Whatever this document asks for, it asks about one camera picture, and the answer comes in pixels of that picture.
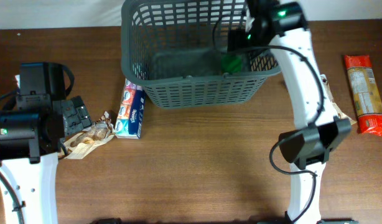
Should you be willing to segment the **green lidded jar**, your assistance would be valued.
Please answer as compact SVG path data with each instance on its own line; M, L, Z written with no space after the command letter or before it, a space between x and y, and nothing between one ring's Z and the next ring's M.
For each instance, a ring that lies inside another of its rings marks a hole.
M237 73L242 70L243 62L237 55L225 55L221 58L222 73Z

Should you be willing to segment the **beige bread bun package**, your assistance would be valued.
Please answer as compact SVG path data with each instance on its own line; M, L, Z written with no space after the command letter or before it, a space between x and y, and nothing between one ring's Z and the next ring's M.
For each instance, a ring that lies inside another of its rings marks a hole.
M327 77L325 76L325 74L321 74L320 75L320 78L321 78L321 81L324 85L324 88L325 88L325 91L327 93L327 96L330 100L330 102L332 103L332 106L335 108L337 114L338 114L338 117L340 119L348 119L350 121L350 124L351 125L354 125L356 124L356 121L351 119L349 116L347 116L339 107L338 105L336 104L334 98L333 98L333 95L332 95L332 92L330 91L330 85L328 84L328 80L327 80Z

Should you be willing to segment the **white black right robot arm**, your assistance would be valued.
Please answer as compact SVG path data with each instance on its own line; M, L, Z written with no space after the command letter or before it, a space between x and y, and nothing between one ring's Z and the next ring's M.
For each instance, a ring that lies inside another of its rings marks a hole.
M282 133L269 161L291 178L286 223L323 223L320 185L330 153L350 134L325 91L312 47L312 34L298 2L247 1L246 29L231 52L269 50L291 99L295 130Z

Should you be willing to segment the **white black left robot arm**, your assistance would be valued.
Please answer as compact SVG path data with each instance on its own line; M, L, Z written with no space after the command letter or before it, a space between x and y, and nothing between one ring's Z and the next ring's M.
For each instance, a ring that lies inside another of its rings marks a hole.
M0 111L0 190L6 223L57 223L55 177L65 138L92 126L75 77L59 63L23 63Z

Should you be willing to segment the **Kleenex tissue pack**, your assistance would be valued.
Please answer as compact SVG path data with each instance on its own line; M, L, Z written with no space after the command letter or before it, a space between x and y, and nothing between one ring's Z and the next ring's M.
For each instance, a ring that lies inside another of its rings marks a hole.
M145 101L146 92L142 87L126 79L114 127L117 138L139 139L141 137Z

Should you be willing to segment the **brown beige snack bag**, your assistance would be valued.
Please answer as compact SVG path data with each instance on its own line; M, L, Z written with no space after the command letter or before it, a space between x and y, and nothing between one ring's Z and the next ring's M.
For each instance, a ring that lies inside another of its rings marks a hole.
M84 159L89 153L94 151L115 137L114 127L110 114L105 111L103 116L94 121L89 128L85 128L70 139L64 142L68 152L60 152L59 159Z

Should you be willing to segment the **grey plastic mesh basket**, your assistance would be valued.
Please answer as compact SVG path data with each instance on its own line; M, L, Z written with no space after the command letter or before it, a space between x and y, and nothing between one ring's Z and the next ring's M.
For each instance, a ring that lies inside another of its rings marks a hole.
M267 50L241 57L222 73L228 32L246 24L245 1L125 1L121 8L121 70L160 108L244 103L280 73Z

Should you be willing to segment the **red orange pasta package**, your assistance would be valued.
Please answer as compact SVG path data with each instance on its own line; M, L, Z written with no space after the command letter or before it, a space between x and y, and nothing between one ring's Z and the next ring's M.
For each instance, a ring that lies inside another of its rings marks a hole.
M382 137L382 101L369 55L344 56L359 132Z

